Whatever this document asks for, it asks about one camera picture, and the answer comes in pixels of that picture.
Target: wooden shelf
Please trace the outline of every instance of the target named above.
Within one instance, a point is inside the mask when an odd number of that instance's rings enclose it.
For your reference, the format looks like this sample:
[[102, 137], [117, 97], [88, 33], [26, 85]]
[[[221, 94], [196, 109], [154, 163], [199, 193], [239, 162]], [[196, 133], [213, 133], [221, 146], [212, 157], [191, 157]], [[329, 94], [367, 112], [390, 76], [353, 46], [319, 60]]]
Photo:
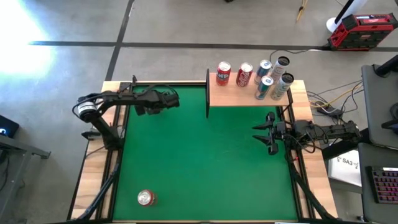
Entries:
[[231, 72], [229, 82], [226, 86], [219, 86], [216, 82], [216, 73], [209, 75], [210, 106], [288, 106], [289, 99], [285, 94], [280, 100], [273, 100], [271, 92], [275, 85], [267, 93], [263, 100], [257, 100], [254, 94], [257, 84], [254, 83], [256, 73], [250, 77], [249, 84], [240, 87], [236, 84], [236, 72]]

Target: red soda can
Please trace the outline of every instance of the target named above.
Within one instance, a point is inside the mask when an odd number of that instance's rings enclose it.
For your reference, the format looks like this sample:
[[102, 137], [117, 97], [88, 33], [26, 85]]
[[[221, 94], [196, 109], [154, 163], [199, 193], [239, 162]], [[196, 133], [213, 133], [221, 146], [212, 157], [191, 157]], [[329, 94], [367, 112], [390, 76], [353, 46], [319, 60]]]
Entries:
[[227, 85], [230, 74], [231, 74], [231, 65], [228, 62], [220, 62], [217, 67], [217, 76], [216, 76], [217, 84]]
[[253, 66], [249, 63], [243, 63], [236, 76], [236, 84], [240, 87], [245, 87], [248, 85], [250, 76], [253, 72]]
[[156, 196], [151, 190], [142, 190], [138, 194], [138, 203], [142, 206], [150, 206], [155, 204]]

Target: can lid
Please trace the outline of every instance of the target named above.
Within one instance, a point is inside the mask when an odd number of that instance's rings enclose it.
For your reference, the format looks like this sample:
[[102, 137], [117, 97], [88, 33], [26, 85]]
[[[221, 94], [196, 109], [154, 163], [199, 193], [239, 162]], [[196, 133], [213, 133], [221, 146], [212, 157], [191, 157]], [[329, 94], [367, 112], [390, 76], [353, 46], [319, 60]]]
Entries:
[[247, 62], [244, 62], [241, 65], [241, 70], [244, 72], [251, 72], [251, 71], [253, 71], [253, 66]]
[[260, 62], [260, 66], [261, 66], [262, 68], [269, 69], [269, 68], [272, 67], [272, 63], [271, 63], [270, 61], [268, 61], [268, 60], [262, 60], [262, 61]]
[[147, 205], [150, 203], [152, 200], [152, 195], [148, 190], [143, 190], [142, 192], [139, 192], [138, 194], [138, 203], [141, 205]]
[[285, 73], [281, 77], [282, 81], [285, 83], [292, 83], [294, 81], [294, 77], [290, 73]]
[[218, 68], [219, 68], [221, 71], [226, 72], [226, 71], [229, 71], [229, 70], [231, 69], [231, 64], [229, 64], [228, 62], [220, 62], [220, 63], [218, 64]]
[[272, 84], [274, 84], [274, 80], [273, 80], [271, 77], [268, 77], [268, 76], [262, 77], [262, 78], [261, 78], [261, 82], [262, 82], [264, 85], [272, 85]]
[[290, 63], [290, 60], [285, 56], [281, 56], [278, 58], [278, 63], [279, 63], [279, 65], [288, 66]]

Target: green table surface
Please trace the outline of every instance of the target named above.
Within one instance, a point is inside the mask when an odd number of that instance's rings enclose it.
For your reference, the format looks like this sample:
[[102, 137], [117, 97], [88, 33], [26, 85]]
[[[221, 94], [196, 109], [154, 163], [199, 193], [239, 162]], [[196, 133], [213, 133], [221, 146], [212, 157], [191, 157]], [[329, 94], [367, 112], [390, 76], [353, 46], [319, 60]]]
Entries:
[[[275, 107], [210, 108], [205, 88], [175, 87], [180, 107], [129, 116], [115, 220], [296, 220], [285, 149], [270, 156], [253, 130]], [[143, 207], [141, 190], [157, 203]]]

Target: soda can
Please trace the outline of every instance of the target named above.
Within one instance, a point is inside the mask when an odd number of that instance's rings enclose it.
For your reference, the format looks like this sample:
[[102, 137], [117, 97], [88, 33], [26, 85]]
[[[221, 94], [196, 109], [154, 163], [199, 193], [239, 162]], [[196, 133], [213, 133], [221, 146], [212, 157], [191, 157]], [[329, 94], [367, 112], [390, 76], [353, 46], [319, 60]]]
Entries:
[[231, 74], [231, 64], [228, 62], [220, 62], [217, 67], [217, 84], [224, 86], [228, 84], [229, 75]]
[[263, 100], [266, 97], [267, 92], [269, 91], [269, 88], [272, 86], [273, 83], [274, 81], [271, 77], [264, 76], [261, 78], [260, 84], [257, 87], [256, 94], [254, 95], [257, 100]]
[[274, 69], [272, 69], [271, 72], [271, 78], [274, 80], [274, 84], [276, 84], [280, 77], [286, 72], [286, 68], [289, 65], [290, 60], [285, 57], [281, 56], [276, 60], [276, 63], [274, 65]]
[[282, 96], [287, 92], [294, 81], [294, 77], [290, 73], [285, 73], [280, 77], [278, 84], [276, 84], [274, 91], [271, 93], [273, 100], [280, 100]]
[[138, 194], [138, 203], [142, 206], [155, 204], [156, 196], [151, 190], [142, 190]]
[[259, 69], [257, 70], [257, 76], [254, 79], [254, 83], [255, 84], [259, 84], [259, 82], [261, 81], [261, 78], [266, 76], [269, 72], [269, 70], [271, 70], [272, 68], [272, 63], [268, 60], [262, 60], [260, 62], [260, 66]]
[[253, 66], [249, 63], [243, 63], [236, 76], [236, 84], [240, 87], [248, 85], [250, 76], [253, 72]]

